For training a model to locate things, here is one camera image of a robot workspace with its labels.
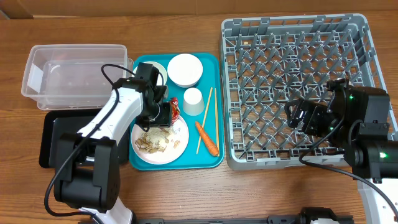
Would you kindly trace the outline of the red foil wrapper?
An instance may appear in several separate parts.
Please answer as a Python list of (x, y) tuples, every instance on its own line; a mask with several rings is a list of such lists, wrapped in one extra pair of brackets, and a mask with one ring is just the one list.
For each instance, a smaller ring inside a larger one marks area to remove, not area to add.
[(178, 120), (180, 116), (180, 108), (178, 106), (178, 99), (176, 97), (171, 98), (170, 100), (171, 109), (172, 109), (172, 124)]

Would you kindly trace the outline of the white plate with food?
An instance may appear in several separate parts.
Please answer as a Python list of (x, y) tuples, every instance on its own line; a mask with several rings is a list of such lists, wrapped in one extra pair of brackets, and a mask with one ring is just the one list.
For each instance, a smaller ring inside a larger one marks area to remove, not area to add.
[(188, 142), (188, 126), (181, 116), (169, 128), (150, 128), (145, 132), (135, 124), (131, 131), (134, 152), (140, 159), (153, 165), (164, 165), (177, 160)]

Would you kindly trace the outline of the pale green bowl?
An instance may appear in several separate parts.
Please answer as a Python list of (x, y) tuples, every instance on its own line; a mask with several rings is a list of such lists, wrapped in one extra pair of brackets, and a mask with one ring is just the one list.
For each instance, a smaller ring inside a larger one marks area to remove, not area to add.
[(158, 62), (140, 62), (133, 70), (131, 80), (154, 89), (157, 86), (167, 85), (167, 72)]

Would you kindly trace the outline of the white cup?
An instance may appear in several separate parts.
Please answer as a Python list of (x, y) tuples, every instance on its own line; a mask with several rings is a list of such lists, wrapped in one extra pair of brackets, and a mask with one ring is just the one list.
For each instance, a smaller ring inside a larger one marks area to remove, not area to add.
[(183, 111), (190, 116), (197, 116), (204, 110), (204, 101), (201, 91), (197, 88), (188, 88), (183, 94)]

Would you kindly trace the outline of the pink bowl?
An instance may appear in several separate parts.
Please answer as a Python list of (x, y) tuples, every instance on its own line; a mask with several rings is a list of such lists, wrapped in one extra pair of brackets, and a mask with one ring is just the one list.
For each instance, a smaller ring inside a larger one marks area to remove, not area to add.
[(167, 65), (169, 78), (179, 87), (194, 86), (203, 74), (200, 59), (192, 54), (178, 54)]

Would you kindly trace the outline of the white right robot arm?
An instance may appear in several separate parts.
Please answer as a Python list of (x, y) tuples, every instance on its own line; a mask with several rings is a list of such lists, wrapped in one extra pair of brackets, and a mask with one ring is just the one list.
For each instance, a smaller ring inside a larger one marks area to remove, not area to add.
[[(318, 138), (299, 161), (356, 180), (368, 223), (397, 223), (397, 141), (389, 134), (390, 96), (381, 88), (353, 86), (342, 78), (326, 87), (332, 93), (327, 105), (297, 99), (284, 106), (289, 127), (300, 126)], [(351, 172), (304, 159), (325, 141), (340, 149)]]

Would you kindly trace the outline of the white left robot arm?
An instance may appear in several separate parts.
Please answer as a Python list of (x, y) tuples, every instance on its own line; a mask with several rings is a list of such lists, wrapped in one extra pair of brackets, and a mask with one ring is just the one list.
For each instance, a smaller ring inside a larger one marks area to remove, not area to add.
[(129, 78), (111, 82), (108, 102), (75, 134), (63, 134), (57, 143), (55, 175), (47, 187), (44, 206), (54, 195), (74, 211), (68, 216), (87, 215), (95, 223), (136, 223), (135, 213), (119, 198), (118, 144), (131, 123), (143, 131), (172, 124), (172, 107), (164, 102), (167, 86), (157, 85), (160, 72), (140, 63)]

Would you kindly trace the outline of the grey dishwasher rack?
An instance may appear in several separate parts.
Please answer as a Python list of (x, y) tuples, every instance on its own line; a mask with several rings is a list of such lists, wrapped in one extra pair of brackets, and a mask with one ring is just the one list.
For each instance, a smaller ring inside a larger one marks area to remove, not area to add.
[(233, 170), (297, 166), (315, 141), (287, 124), (291, 100), (326, 104), (328, 80), (385, 88), (362, 14), (252, 17), (221, 23), (227, 163)]

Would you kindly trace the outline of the teal serving tray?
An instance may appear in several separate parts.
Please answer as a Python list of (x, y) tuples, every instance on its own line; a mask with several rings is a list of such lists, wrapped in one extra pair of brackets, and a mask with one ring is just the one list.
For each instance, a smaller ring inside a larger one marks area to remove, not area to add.
[(129, 161), (138, 170), (213, 168), (224, 158), (219, 62), (209, 53), (144, 55), (159, 68), (180, 114), (169, 128), (130, 127)]

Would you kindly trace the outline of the left wooden chopstick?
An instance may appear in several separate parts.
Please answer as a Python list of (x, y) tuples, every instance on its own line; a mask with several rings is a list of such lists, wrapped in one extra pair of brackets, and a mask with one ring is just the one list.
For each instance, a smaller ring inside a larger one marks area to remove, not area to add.
[[(206, 117), (207, 117), (207, 114), (208, 114), (208, 108), (209, 108), (209, 105), (210, 105), (210, 100), (211, 100), (212, 93), (213, 93), (213, 87), (210, 88), (210, 92), (209, 92), (208, 99), (207, 99), (207, 102), (206, 102), (205, 115), (203, 117), (203, 121), (202, 121), (202, 124), (201, 124), (201, 127), (203, 129), (204, 129), (204, 126), (205, 126), (205, 123), (206, 123)], [(201, 136), (199, 136), (199, 139), (198, 139), (196, 155), (199, 153), (200, 144), (201, 144)]]

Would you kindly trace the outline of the wooden chopstick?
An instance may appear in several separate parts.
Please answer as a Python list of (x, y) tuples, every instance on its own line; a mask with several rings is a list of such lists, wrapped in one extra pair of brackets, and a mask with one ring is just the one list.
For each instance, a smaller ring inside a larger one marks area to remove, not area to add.
[(216, 147), (218, 150), (217, 157), (220, 156), (220, 140), (219, 140), (219, 123), (218, 123), (218, 99), (217, 89), (215, 88), (215, 130), (216, 130)]
[[(209, 108), (209, 105), (210, 105), (210, 100), (211, 100), (212, 93), (213, 93), (213, 87), (210, 88), (210, 92), (209, 92), (208, 99), (207, 99), (207, 102), (206, 102), (205, 115), (203, 117), (203, 121), (202, 121), (202, 124), (201, 124), (201, 127), (203, 129), (204, 129), (204, 126), (205, 126), (205, 123), (206, 123), (206, 117), (207, 117), (207, 114), (208, 114), (208, 108)], [(199, 139), (198, 139), (196, 155), (199, 153), (200, 144), (201, 144), (201, 136), (199, 136)]]

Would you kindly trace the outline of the right wooden chopstick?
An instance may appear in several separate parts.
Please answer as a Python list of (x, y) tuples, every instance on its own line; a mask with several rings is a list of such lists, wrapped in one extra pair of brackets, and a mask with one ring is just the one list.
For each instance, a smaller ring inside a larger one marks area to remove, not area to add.
[(216, 130), (216, 147), (218, 150), (217, 157), (220, 156), (220, 140), (219, 140), (219, 123), (218, 123), (218, 99), (217, 89), (215, 88), (215, 130)]

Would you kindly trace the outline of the orange carrot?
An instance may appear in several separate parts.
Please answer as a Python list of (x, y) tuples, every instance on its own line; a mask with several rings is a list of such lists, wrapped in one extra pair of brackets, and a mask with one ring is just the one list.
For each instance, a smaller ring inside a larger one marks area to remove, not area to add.
[(195, 126), (196, 126), (196, 129), (197, 129), (197, 131), (198, 131), (198, 133), (199, 133), (199, 135), (201, 137), (201, 140), (204, 142), (208, 152), (212, 156), (218, 156), (219, 149), (218, 149), (217, 145), (212, 141), (212, 139), (206, 133), (206, 131), (204, 130), (202, 125), (198, 121), (196, 121), (195, 122)]

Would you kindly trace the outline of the clear plastic bin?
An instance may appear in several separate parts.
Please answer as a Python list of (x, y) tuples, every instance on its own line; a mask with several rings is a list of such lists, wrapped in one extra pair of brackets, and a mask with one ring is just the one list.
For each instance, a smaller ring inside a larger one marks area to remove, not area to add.
[(127, 48), (119, 44), (53, 44), (31, 48), (21, 94), (40, 110), (101, 108), (111, 85), (101, 72), (104, 64), (132, 69)]

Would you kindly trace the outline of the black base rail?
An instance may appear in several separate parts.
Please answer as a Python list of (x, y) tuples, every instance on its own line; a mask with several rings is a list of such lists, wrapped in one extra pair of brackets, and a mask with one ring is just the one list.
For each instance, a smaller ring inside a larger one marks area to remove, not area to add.
[(354, 224), (351, 215), (336, 215), (332, 209), (324, 207), (303, 207), (296, 215), (270, 215), (266, 218), (211, 218), (188, 220), (165, 220), (145, 218), (138, 224)]

